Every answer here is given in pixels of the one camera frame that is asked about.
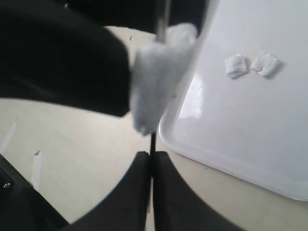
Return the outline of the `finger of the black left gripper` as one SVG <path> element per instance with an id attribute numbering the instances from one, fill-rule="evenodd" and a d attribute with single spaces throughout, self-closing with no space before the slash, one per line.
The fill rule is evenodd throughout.
<path id="1" fill-rule="evenodd" d="M 121 40 L 52 0 L 0 3 L 0 96 L 122 117 L 130 68 Z"/>

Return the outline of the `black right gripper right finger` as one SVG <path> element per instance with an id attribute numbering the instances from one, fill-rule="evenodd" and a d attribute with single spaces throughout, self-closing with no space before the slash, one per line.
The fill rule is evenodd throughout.
<path id="1" fill-rule="evenodd" d="M 182 178 L 168 153 L 153 155 L 156 231 L 239 231 L 205 203 Z"/>

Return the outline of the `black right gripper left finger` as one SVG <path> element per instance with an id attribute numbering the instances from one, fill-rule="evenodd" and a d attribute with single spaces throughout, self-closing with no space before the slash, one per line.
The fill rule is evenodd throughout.
<path id="1" fill-rule="evenodd" d="M 150 191 L 150 156 L 137 152 L 115 188 L 68 231 L 143 231 Z"/>

